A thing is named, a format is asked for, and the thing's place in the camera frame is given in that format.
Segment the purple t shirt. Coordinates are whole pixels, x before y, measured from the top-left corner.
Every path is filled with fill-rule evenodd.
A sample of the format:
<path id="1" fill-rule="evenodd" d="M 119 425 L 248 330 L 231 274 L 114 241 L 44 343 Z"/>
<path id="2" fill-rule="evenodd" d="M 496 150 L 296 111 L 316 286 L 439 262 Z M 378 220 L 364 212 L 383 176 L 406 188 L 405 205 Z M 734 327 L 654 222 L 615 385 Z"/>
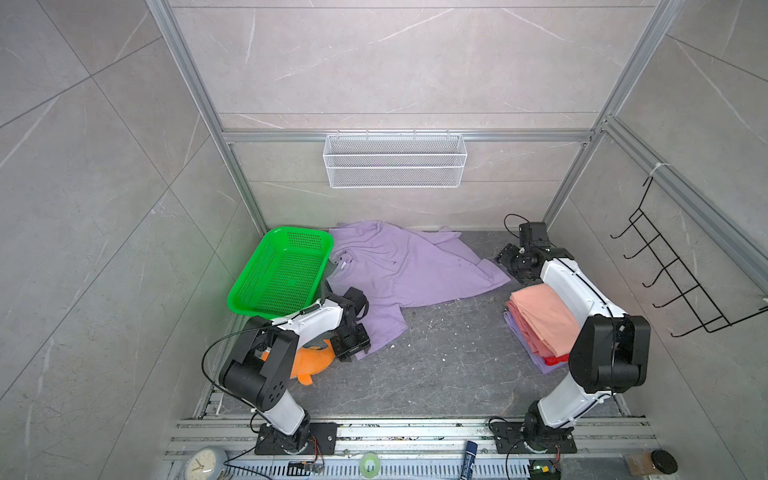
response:
<path id="1" fill-rule="evenodd" d="M 443 228 L 423 232 L 383 221 L 329 230 L 333 238 L 328 283 L 336 293 L 354 287 L 369 301 L 362 318 L 370 347 L 357 360 L 394 342 L 408 330 L 402 310 L 475 297 L 510 282 L 492 261 L 480 258 L 461 234 Z"/>

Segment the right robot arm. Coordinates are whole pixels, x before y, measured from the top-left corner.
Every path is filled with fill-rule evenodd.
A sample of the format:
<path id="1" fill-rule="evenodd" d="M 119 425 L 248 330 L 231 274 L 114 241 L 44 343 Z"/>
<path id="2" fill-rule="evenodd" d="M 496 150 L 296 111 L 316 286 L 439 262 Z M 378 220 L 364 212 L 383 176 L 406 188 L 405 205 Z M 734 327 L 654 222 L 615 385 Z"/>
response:
<path id="1" fill-rule="evenodd" d="M 567 372 L 522 421 L 493 418 L 488 427 L 500 452 L 573 453 L 583 416 L 645 382 L 651 327 L 610 301 L 550 241 L 545 223 L 524 220 L 513 236 L 496 257 L 522 285 L 506 303 L 505 322 L 542 372 Z"/>

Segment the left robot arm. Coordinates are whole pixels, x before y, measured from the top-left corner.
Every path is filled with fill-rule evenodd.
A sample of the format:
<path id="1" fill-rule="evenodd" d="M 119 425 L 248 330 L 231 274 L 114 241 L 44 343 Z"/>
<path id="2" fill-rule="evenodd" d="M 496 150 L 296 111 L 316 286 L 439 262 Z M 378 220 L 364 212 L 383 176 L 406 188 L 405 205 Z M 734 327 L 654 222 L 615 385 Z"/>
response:
<path id="1" fill-rule="evenodd" d="M 329 340 L 332 357 L 339 361 L 350 361 L 368 350 L 370 338 L 362 324 L 368 309 L 364 293 L 349 288 L 343 295 L 325 293 L 285 317 L 253 317 L 237 333 L 217 384 L 255 408 L 282 439 L 299 450 L 309 436 L 310 415 L 288 392 L 296 354 L 306 344 L 324 339 Z"/>

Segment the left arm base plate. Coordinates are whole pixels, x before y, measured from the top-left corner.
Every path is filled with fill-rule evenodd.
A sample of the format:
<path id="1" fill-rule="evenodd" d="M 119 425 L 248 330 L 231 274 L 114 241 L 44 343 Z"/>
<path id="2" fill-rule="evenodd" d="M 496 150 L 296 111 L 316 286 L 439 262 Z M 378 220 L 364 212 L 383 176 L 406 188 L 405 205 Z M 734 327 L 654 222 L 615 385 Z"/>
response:
<path id="1" fill-rule="evenodd" d="M 332 455 L 337 442 L 336 423 L 311 422 L 287 435 L 271 425 L 259 428 L 256 455 Z"/>

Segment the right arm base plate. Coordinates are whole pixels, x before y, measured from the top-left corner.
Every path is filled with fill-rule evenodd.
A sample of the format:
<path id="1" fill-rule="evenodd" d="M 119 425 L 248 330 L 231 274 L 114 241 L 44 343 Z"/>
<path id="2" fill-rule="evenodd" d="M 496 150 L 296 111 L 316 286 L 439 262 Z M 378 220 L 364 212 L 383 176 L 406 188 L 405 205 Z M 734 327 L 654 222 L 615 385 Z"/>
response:
<path id="1" fill-rule="evenodd" d="M 491 421 L 488 428 L 500 454 L 575 454 L 572 428 L 526 427 L 522 422 Z"/>

